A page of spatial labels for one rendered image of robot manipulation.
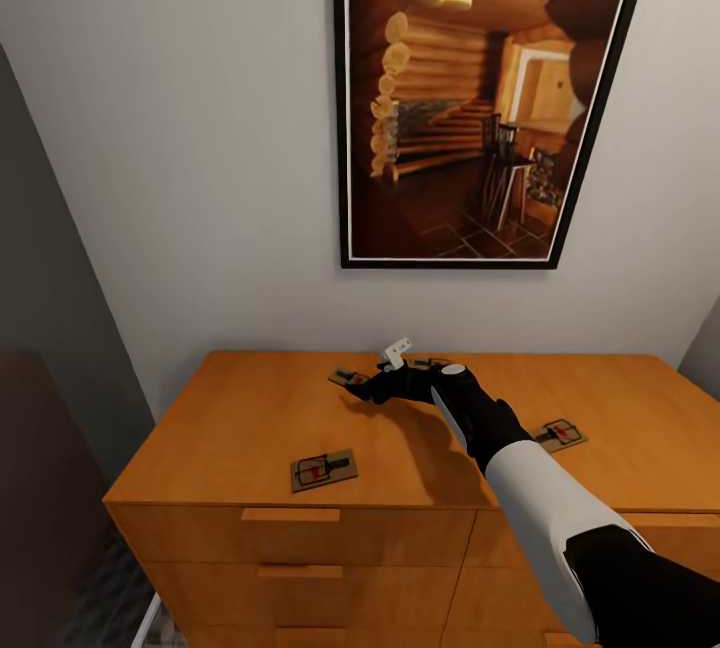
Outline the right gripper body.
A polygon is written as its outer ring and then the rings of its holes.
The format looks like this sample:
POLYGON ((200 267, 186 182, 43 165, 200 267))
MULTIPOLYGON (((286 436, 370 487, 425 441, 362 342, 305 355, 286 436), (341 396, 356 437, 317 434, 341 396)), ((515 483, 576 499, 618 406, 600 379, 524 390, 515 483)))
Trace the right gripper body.
POLYGON ((377 405, 382 405, 391 397, 398 397, 414 401, 409 391, 410 376, 416 368, 408 366, 406 359, 404 365, 396 371, 381 371, 368 382, 370 394, 377 405))

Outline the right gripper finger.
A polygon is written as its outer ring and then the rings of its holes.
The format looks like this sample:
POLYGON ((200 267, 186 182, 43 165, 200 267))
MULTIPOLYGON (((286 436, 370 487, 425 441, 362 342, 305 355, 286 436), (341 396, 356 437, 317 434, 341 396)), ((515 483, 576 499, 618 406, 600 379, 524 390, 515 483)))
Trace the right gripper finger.
POLYGON ((346 384, 346 390, 354 396, 356 395, 358 398, 361 398, 363 401, 368 401, 372 395, 370 394, 370 386, 368 386, 368 383, 369 382, 367 382, 366 385, 346 384))

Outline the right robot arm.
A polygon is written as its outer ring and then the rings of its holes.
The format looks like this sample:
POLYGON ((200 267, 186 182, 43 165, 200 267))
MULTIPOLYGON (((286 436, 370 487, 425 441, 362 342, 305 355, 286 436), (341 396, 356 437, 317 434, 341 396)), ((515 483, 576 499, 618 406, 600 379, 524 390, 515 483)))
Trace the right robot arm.
POLYGON ((550 608, 583 645, 720 648, 720 583, 653 553, 640 533, 570 476, 493 401, 466 365, 408 366, 402 338, 381 372, 346 390, 437 405, 475 457, 550 608))

